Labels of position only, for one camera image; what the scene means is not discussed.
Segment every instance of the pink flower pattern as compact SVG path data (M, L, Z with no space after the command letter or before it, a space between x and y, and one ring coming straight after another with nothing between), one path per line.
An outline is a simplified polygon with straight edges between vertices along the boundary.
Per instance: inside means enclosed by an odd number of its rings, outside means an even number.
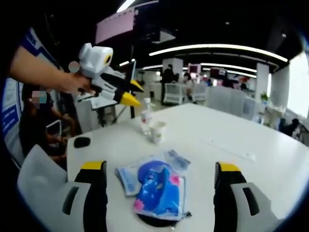
M140 199L137 199L134 202L134 209L136 209L136 210L143 210L143 208L144 208L144 203Z
M171 175L169 177L169 181L172 183L172 185L176 185L176 186L180 185L180 177L177 175Z

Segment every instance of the ceiling light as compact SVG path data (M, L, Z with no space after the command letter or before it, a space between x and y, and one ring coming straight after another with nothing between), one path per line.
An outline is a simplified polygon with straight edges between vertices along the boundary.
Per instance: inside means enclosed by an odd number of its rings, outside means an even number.
M159 64L159 65L153 65L153 66L148 66L148 67L144 67L143 70L146 69L155 69L155 68L162 68L163 64Z
M119 9L117 10L117 13L122 12L126 10L135 0L126 0L124 4L122 4Z
M173 52L173 51L193 49L193 48L231 48L231 49L238 49L238 50L245 50L245 51L260 53L260 54L263 54L263 55L267 55L267 56L270 56L270 57L277 58L277 59L282 60L284 62L288 61L287 58L281 57L277 54L274 54L274 53L271 53L271 52L268 52L268 51L265 51L265 50L262 50L262 49L258 49L258 48L254 48L254 47L241 46L241 45L220 44L220 43L195 44L195 45L186 45L186 46L180 46L180 47L172 47L172 48L152 52L152 53L149 54L149 56L155 56L155 55L159 55L159 54L166 53L166 52Z
M201 63L202 66L213 66L213 67L225 67L225 68L231 68L231 69L241 69L249 72L257 72L254 69L248 69L240 66L235 66L235 65L229 65L229 64L213 64L213 63Z
M242 73L242 72L236 72L236 71L232 71L232 70L226 70L226 71L228 73L232 73L232 74L238 74L238 75L242 75L242 76L248 76L248 77L256 78L256 75L251 75L251 74Z
M125 61L125 62L119 64L119 66L124 66L124 65L126 65L126 64L128 64L128 63L129 63L129 61Z

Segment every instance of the white table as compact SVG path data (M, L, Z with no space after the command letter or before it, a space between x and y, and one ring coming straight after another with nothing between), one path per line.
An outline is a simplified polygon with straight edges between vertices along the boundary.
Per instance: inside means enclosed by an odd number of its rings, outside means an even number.
M214 227L215 162L235 163L248 182L255 183L270 200L278 218L286 217L297 203L309 178L309 149L280 132L251 121L194 104L185 104L154 113L168 124L161 145L150 143L140 133L140 118L102 128L83 136L91 144L80 150L68 142L68 178L74 180L85 161L107 160L107 227L110 232L168 232L153 228L133 213L134 199L124 197L114 174L117 166L160 150L175 149L191 160L187 170L187 210L192 217L182 220L177 232L212 232ZM235 154L250 153L255 161Z

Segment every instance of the computer mouse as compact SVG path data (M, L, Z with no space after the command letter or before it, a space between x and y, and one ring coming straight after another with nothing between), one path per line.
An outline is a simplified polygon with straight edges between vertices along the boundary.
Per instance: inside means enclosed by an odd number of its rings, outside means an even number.
M74 140L74 147L75 148L81 148L85 146L89 146L90 144L90 138L88 137L78 137Z

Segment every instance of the potted plant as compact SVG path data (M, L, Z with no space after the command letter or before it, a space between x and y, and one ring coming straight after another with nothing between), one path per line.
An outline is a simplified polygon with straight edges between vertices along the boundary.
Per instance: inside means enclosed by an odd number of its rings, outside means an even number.
M261 93L261 102L265 105L267 105L268 103L268 96L266 94L266 92Z

